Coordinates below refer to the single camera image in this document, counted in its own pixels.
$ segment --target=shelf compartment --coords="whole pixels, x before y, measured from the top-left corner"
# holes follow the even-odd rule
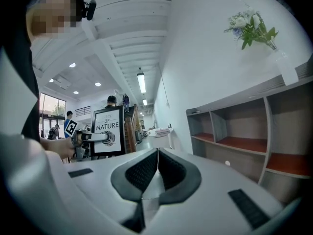
[[[305,155],[313,131],[313,83],[268,97],[271,108],[271,152]]]
[[[247,152],[256,151],[266,153],[268,141],[265,139],[245,139],[245,138],[226,137],[218,141],[218,144],[230,146]]]
[[[220,162],[230,162],[230,167],[254,182],[258,182],[262,173],[265,156],[241,152],[230,148],[205,143],[206,158]]]
[[[204,142],[214,142],[213,134],[210,134],[210,133],[202,132],[202,133],[193,135],[192,137],[195,138],[195,139],[204,141]]]
[[[223,139],[222,141],[215,143],[213,140],[213,135],[209,133],[198,133],[191,137],[197,140],[204,141],[206,143],[211,143],[213,145],[222,146],[222,147],[229,148],[232,150],[247,152],[247,153],[256,154],[256,155],[263,155],[263,156],[266,155],[266,145],[267,145],[266,140],[250,139],[246,141],[246,139],[228,137],[228,138]]]
[[[190,135],[208,133],[213,136],[213,126],[209,112],[187,117]]]
[[[310,178],[308,159],[304,155],[272,153],[266,170],[296,178]]]
[[[261,186],[282,204],[287,205],[303,195],[307,179],[294,178],[282,174],[265,171]]]
[[[268,122],[264,99],[211,112],[215,141],[237,150],[266,153]]]

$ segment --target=window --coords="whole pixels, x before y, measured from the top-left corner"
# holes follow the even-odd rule
[[[65,101],[59,100],[58,116],[65,117]]]
[[[64,138],[66,102],[58,98],[41,93],[39,101],[39,135],[48,138],[49,130],[56,124],[59,125],[59,137]]]

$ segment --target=black sign frame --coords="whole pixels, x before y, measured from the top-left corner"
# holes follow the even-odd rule
[[[121,150],[120,151],[109,151],[109,152],[95,152],[94,151],[94,142],[92,142],[90,144],[90,147],[91,147],[90,153],[91,153],[92,157],[94,157],[94,156],[97,156],[97,157],[119,156],[119,155],[126,154],[123,105],[116,106],[116,107],[109,107],[106,109],[94,111],[93,112],[93,118],[92,118],[91,132],[94,133],[95,121],[96,121],[97,114],[104,113],[104,112],[110,112],[110,111],[116,111],[116,110],[119,110],[119,126],[120,126],[119,136],[120,136],[120,141],[121,141]]]

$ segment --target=hand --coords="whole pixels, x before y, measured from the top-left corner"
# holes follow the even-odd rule
[[[81,144],[81,134],[77,135],[78,142]],[[44,147],[45,150],[53,151],[58,153],[61,159],[65,159],[68,157],[73,157],[74,155],[74,146],[72,143],[71,138],[67,139],[59,139],[59,140],[45,140],[41,139],[41,145]]]

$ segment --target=fluorescent light fixture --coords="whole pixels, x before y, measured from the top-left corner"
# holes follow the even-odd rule
[[[146,93],[145,75],[143,73],[138,73],[137,78],[138,78],[141,93]]]

